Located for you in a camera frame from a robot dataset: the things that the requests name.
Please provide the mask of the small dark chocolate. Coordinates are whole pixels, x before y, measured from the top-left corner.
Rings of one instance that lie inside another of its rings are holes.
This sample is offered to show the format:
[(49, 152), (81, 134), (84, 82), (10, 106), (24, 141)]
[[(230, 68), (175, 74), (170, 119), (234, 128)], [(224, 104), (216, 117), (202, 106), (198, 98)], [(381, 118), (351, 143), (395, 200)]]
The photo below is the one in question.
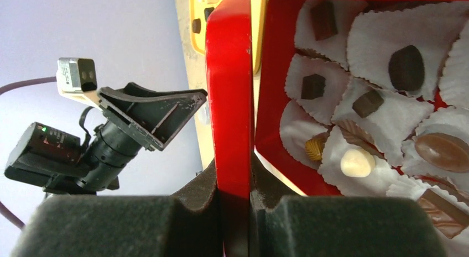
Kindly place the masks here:
[(408, 45), (392, 53), (388, 75), (392, 86), (398, 91), (420, 90), (425, 80), (425, 66), (419, 49)]

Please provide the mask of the brown rectangular chocolate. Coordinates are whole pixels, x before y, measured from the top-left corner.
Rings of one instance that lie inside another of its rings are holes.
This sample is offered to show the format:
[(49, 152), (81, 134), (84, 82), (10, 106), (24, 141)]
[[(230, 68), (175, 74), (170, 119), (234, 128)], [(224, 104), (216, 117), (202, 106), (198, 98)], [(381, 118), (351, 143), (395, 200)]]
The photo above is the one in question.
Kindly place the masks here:
[(331, 1), (319, 1), (309, 13), (316, 41), (326, 40), (338, 34), (334, 5)]

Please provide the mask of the ridged milk chocolate bar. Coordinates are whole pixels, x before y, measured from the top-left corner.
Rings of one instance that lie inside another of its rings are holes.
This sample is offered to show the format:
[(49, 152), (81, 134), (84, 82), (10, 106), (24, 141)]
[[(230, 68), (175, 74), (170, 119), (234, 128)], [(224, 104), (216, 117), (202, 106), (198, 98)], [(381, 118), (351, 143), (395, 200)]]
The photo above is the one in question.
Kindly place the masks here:
[(446, 238), (453, 239), (468, 228), (468, 213), (456, 207), (432, 189), (427, 189), (417, 200), (428, 214), (434, 227)]

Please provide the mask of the red box lid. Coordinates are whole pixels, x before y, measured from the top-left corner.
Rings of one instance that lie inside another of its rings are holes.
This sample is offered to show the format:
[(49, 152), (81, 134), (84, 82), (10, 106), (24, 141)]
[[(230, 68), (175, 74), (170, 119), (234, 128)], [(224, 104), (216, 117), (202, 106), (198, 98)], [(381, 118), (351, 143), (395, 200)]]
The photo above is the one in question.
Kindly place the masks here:
[(206, 49), (213, 147), (220, 195), (223, 245), (227, 256), (249, 254), (249, 191), (253, 140), (253, 77), (251, 45), (242, 36)]

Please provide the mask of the dark cube chocolate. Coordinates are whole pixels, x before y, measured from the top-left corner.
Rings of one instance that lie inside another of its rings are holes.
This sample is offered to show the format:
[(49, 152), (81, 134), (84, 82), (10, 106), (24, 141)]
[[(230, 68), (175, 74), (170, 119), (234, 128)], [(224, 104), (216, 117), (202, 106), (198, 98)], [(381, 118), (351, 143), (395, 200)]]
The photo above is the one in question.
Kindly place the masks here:
[(313, 74), (304, 76), (301, 86), (301, 99), (313, 100), (324, 95), (326, 78)]

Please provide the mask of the small gold ridged chocolate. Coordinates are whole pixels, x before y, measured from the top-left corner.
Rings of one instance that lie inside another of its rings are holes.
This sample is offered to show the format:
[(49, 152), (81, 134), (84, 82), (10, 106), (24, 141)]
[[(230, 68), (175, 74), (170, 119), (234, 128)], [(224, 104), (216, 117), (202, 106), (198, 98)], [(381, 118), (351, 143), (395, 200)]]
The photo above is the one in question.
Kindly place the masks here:
[(321, 161), (325, 143), (329, 137), (328, 133), (320, 133), (305, 142), (305, 151), (312, 161)]

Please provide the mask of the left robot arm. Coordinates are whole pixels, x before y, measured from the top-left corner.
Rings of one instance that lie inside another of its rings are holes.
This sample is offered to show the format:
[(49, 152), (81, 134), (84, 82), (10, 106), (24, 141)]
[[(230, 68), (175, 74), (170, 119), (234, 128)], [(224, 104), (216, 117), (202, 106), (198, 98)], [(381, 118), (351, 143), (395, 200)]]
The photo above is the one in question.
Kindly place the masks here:
[(101, 88), (99, 108), (107, 119), (84, 141), (38, 122), (9, 155), (6, 178), (55, 194), (94, 195), (119, 188), (119, 173), (140, 149), (164, 150), (206, 102), (203, 89), (155, 92), (136, 83)]

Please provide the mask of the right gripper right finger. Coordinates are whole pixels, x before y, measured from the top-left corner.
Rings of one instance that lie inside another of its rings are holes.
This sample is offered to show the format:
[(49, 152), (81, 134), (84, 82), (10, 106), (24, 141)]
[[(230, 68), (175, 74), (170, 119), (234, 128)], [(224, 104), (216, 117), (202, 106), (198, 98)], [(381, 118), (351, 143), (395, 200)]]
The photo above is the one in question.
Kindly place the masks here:
[(406, 198), (295, 193), (252, 155), (250, 256), (445, 256), (423, 209)]

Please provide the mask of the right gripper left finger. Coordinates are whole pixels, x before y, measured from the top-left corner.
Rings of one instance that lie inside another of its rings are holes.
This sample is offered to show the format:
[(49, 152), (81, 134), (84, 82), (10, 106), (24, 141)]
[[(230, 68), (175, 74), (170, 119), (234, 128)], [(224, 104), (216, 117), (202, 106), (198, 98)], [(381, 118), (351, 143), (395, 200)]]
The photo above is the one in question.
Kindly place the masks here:
[(12, 256), (222, 256), (214, 164), (170, 196), (48, 198)]

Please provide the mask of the cream heart chocolate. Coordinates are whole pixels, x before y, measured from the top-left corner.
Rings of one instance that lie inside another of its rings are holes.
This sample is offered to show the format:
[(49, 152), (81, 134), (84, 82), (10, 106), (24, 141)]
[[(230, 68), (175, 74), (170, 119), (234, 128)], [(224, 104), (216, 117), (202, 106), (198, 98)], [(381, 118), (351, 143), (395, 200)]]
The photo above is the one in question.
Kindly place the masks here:
[(364, 149), (348, 149), (340, 161), (340, 169), (348, 177), (367, 177), (375, 167), (374, 157)]

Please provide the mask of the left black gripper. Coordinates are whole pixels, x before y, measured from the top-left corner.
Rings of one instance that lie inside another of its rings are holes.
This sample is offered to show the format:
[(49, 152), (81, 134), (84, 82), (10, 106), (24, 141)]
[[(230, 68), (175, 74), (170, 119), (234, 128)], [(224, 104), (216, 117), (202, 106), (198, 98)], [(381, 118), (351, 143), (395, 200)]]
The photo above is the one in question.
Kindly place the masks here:
[(76, 180), (86, 191), (117, 190), (118, 175), (144, 147), (163, 151), (207, 101), (204, 89), (157, 92), (134, 82), (97, 91), (108, 122), (98, 128), (79, 164), (87, 174)]

